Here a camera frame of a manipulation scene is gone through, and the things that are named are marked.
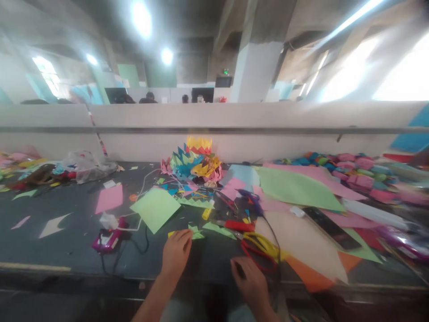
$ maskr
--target scissors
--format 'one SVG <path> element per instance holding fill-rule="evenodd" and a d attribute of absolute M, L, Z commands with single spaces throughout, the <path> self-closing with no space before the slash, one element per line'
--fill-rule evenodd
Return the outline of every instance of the scissors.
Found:
<path fill-rule="evenodd" d="M 241 234 L 237 231 L 230 230 L 238 239 L 241 240 L 241 248 L 243 249 L 246 256 L 252 259 L 256 266 L 261 271 L 265 272 L 274 272 L 277 270 L 276 258 L 278 258 L 278 249 L 264 236 L 258 233 L 244 233 Z M 257 248 L 250 246 L 249 243 L 254 244 Z M 269 260 L 271 262 L 270 267 L 261 266 L 255 259 L 251 256 L 250 252 L 253 252 L 261 257 Z"/>

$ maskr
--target plastic bag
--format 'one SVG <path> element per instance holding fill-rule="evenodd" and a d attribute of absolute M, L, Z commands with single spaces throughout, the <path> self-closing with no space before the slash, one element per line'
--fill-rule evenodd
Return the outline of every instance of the plastic bag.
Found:
<path fill-rule="evenodd" d="M 118 167 L 116 162 L 107 157 L 98 162 L 89 151 L 69 152 L 61 162 L 61 166 L 69 172 L 76 172 L 78 184 L 107 177 L 115 172 Z"/>

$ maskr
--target gray table surface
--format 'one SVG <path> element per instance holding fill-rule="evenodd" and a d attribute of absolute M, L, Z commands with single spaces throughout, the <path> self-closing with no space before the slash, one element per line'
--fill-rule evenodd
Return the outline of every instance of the gray table surface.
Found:
<path fill-rule="evenodd" d="M 70 267 L 69 274 L 103 275 L 100 256 L 91 248 L 101 228 L 100 215 L 95 215 L 94 212 L 100 190 L 104 188 L 102 183 L 109 180 L 122 183 L 123 205 L 109 212 L 116 216 L 129 214 L 132 212 L 129 209 L 132 204 L 129 196 L 138 194 L 144 177 L 159 168 L 158 162 L 120 162 L 120 165 L 125 171 L 114 173 L 100 181 L 83 185 L 74 182 L 36 197 L 22 197 L 12 201 L 14 192 L 0 193 L 0 262 Z M 163 177 L 160 171 L 148 175 L 144 190 L 149 190 L 158 177 Z M 138 280 L 156 278 L 161 269 L 162 249 L 168 232 L 186 229 L 189 222 L 202 227 L 205 223 L 201 218 L 203 210 L 182 206 L 155 235 L 142 222 L 140 230 L 129 233 L 129 238 L 121 241 L 114 254 L 104 256 L 107 272 Z M 48 220 L 68 213 L 71 214 L 59 225 L 63 230 L 38 239 Z M 22 227 L 11 230 L 26 216 L 31 217 Z M 136 228 L 139 216 L 128 216 L 126 221 L 130 228 Z M 230 258 L 243 255 L 239 242 L 212 231 L 204 230 L 204 235 L 205 239 L 193 243 L 183 278 L 231 283 Z M 284 283 L 301 283 L 300 278 L 286 263 L 283 264 L 282 271 Z M 419 278 L 396 261 L 380 265 L 363 260 L 349 273 L 349 283 L 350 286 L 344 287 L 426 289 Z"/>

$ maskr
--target fluorescent light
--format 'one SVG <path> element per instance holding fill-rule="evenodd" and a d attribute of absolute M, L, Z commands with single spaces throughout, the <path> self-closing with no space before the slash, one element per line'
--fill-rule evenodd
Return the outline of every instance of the fluorescent light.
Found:
<path fill-rule="evenodd" d="M 168 48 L 165 48 L 162 51 L 161 54 L 162 62 L 166 64 L 167 66 L 171 65 L 171 62 L 173 61 L 173 53 Z"/>
<path fill-rule="evenodd" d="M 152 17 L 145 5 L 141 2 L 136 2 L 132 11 L 135 27 L 144 38 L 149 38 L 152 33 Z"/>
<path fill-rule="evenodd" d="M 86 59 L 94 66 L 98 65 L 97 60 L 95 59 L 94 56 L 90 55 L 90 54 L 86 54 Z"/>

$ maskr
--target blue paper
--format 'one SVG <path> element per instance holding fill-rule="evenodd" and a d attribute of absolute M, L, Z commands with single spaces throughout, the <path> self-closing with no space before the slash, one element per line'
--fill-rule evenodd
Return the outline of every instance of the blue paper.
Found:
<path fill-rule="evenodd" d="M 231 165 L 229 171 L 232 176 L 244 182 L 245 190 L 253 192 L 252 186 L 260 186 L 259 175 L 252 167 L 248 165 Z"/>

